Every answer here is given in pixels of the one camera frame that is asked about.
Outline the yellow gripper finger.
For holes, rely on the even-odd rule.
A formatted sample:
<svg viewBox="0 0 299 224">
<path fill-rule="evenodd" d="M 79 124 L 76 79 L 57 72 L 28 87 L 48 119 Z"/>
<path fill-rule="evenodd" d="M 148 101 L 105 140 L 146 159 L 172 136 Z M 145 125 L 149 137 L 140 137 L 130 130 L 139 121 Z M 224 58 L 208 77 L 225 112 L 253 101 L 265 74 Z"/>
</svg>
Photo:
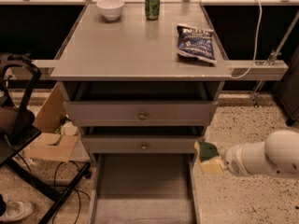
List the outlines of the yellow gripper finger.
<svg viewBox="0 0 299 224">
<path fill-rule="evenodd" d="M 226 170 L 226 166 L 220 157 L 202 161 L 199 166 L 203 173 L 209 175 L 223 175 L 224 171 Z"/>
</svg>

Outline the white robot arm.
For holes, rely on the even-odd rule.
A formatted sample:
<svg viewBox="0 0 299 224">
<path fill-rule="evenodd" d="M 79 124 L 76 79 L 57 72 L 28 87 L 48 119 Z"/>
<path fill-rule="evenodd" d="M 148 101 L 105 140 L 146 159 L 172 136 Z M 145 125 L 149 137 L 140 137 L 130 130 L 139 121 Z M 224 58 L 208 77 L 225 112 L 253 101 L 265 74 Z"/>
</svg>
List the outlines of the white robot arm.
<svg viewBox="0 0 299 224">
<path fill-rule="evenodd" d="M 203 173 L 234 176 L 267 175 L 299 178 L 299 133 L 280 130 L 258 143 L 230 147 L 220 154 L 214 144 L 196 142 L 199 167 Z"/>
</svg>

